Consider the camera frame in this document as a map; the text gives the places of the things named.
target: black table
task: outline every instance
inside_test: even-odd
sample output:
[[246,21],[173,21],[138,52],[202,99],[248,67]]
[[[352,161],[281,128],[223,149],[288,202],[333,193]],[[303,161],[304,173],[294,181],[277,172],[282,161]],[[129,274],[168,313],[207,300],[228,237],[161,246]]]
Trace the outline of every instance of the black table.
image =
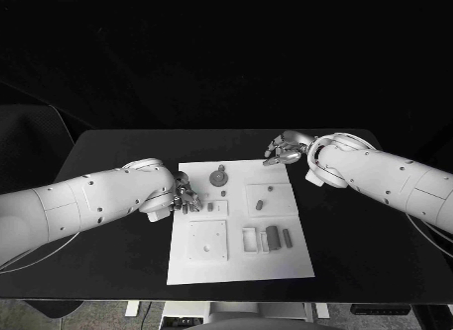
[[[148,157],[163,160],[171,171],[179,162],[261,159],[282,131],[88,131],[54,181]],[[297,131],[318,136],[343,131],[379,148],[365,130]],[[453,304],[451,271],[404,214],[350,188],[314,186],[304,180],[307,170],[303,159],[287,165],[314,278],[167,286],[173,216],[151,223],[134,212],[82,232],[33,267],[1,275],[0,297]],[[41,247],[30,260],[65,241]]]

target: floor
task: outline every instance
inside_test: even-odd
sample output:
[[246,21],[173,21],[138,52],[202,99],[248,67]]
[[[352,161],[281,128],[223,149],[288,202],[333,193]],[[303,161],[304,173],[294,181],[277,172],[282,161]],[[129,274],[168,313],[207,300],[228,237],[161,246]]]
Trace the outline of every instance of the floor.
[[[0,330],[140,330],[148,302],[142,302],[135,318],[124,317],[127,302],[86,301],[62,319],[44,317],[23,301],[0,299]],[[349,304],[329,304],[329,320],[320,325],[343,330],[419,330],[412,312],[406,316],[354,316]],[[142,330],[157,330],[163,303],[153,302]]]

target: small gray object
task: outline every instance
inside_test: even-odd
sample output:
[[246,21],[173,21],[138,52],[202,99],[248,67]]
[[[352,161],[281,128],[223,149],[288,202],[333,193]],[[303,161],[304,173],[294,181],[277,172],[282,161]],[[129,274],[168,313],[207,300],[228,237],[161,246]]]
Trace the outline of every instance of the small gray object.
[[269,225],[265,228],[265,235],[268,238],[268,249],[269,251],[279,249],[279,239],[278,239],[278,231],[274,225]]
[[282,229],[282,234],[284,234],[285,246],[287,246],[287,249],[290,249],[292,247],[292,242],[290,241],[290,235],[288,235],[287,229]]

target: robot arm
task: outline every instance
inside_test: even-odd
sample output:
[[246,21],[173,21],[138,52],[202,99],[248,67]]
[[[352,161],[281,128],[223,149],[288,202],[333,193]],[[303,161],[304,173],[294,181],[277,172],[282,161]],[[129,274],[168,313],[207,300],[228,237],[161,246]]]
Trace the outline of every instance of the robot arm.
[[264,156],[264,166],[295,162],[305,154],[305,180],[359,193],[453,234],[453,174],[379,150],[354,135],[311,137],[285,131]]
[[137,209],[150,221],[173,209],[200,208],[187,176],[157,159],[0,195],[0,268],[47,242],[122,218]]

